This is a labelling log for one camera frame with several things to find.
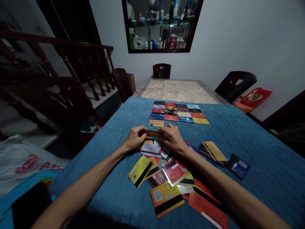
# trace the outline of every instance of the white wall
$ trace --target white wall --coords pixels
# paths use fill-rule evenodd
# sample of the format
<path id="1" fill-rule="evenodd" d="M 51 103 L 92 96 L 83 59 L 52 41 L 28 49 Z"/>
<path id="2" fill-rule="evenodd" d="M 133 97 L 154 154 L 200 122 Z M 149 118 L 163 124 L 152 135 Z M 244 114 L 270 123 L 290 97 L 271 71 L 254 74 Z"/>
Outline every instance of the white wall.
<path id="1" fill-rule="evenodd" d="M 128 54 L 120 0 L 90 0 L 114 67 L 134 73 L 136 87 L 153 65 L 172 65 L 171 79 L 201 80 L 215 90 L 230 71 L 248 71 L 272 95 L 252 112 L 263 121 L 305 89 L 302 0 L 204 0 L 190 53 Z"/>

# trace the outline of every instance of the blue tablecloth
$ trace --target blue tablecloth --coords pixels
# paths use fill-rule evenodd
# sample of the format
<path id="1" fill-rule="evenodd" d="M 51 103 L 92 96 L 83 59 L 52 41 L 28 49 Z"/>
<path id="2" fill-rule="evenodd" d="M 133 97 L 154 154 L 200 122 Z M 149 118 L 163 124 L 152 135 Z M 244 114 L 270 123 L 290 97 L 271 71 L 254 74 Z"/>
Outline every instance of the blue tablecloth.
<path id="1" fill-rule="evenodd" d="M 96 163 L 115 151 L 129 129 L 149 127 L 154 100 L 130 97 L 106 125 L 52 182 L 51 193 L 59 195 Z M 198 147 L 213 141 L 222 153 L 232 153 L 250 164 L 241 181 L 226 168 L 224 173 L 266 204 L 293 228 L 305 225 L 305 160 L 231 105 L 198 104 L 211 125 L 164 121 L 177 125 L 184 140 Z M 188 202 L 157 219 L 150 185 L 137 189 L 128 178 L 139 160 L 139 153 L 128 154 L 111 171 L 87 209 L 130 226 L 140 228 L 214 228 Z M 238 227 L 228 217 L 229 228 Z"/>

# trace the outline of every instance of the handrail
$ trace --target handrail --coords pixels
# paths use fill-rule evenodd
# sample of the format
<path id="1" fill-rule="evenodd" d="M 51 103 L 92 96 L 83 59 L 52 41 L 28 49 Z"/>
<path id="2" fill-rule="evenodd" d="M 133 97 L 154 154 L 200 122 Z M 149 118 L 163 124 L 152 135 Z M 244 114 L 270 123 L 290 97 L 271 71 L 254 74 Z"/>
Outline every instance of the handrail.
<path id="1" fill-rule="evenodd" d="M 85 43 L 85 42 L 65 40 L 65 39 L 61 39 L 61 38 L 45 37 L 45 36 L 40 36 L 40 35 L 33 35 L 33 34 L 14 32 L 14 31 L 8 31 L 8 30 L 1 30 L 0 38 L 21 40 L 21 41 L 35 41 L 35 42 L 51 43 L 51 44 L 81 45 L 81 46 L 87 46 L 87 47 L 95 47 L 95 48 L 113 50 L 112 46 L 107 46 L 107 45 L 90 44 L 90 43 Z"/>

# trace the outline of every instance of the table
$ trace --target table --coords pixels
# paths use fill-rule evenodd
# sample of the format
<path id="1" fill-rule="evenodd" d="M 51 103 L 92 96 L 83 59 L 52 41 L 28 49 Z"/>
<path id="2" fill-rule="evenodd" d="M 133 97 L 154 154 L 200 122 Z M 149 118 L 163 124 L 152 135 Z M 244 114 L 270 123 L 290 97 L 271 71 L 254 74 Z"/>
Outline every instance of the table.
<path id="1" fill-rule="evenodd" d="M 154 99 L 130 97 L 83 150 L 55 178 L 50 193 L 59 195 L 86 171 L 114 152 L 134 126 L 148 127 Z M 184 140 L 198 147 L 213 141 L 225 157 L 232 153 L 251 168 L 241 181 L 226 168 L 218 168 L 245 187 L 293 228 L 304 225 L 305 160 L 269 134 L 238 108 L 224 104 L 199 104 L 210 125 L 164 121 L 178 126 Z M 141 155 L 129 152 L 111 171 L 87 209 L 136 228 L 215 228 L 187 200 L 157 219 L 145 181 L 139 188 L 127 174 Z M 238 228 L 228 215 L 229 228 Z"/>
<path id="2" fill-rule="evenodd" d="M 149 78 L 132 96 L 189 103 L 229 104 L 200 80 Z"/>

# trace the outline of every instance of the wooden chair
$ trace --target wooden chair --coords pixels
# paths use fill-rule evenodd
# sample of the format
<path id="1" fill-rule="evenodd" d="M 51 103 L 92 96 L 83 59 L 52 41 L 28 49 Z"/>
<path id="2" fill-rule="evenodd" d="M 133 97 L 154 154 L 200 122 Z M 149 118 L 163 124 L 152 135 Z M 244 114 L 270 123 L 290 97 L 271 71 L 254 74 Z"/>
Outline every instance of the wooden chair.
<path id="1" fill-rule="evenodd" d="M 127 73 L 123 68 L 115 68 L 112 70 L 112 77 L 118 88 L 122 102 L 124 103 L 130 96 L 132 96 Z"/>
<path id="2" fill-rule="evenodd" d="M 98 129 L 93 134 L 85 134 L 84 144 L 109 120 L 97 116 L 84 88 L 73 77 L 46 77 L 13 90 L 52 122 L 79 136 L 83 134 L 79 132 L 80 125 L 94 116 Z"/>
<path id="3" fill-rule="evenodd" d="M 152 67 L 153 77 L 156 79 L 169 79 L 171 75 L 171 65 L 169 64 L 156 64 Z"/>
<path id="4" fill-rule="evenodd" d="M 234 71 L 226 76 L 215 92 L 232 103 L 256 82 L 256 76 L 252 73 Z"/>

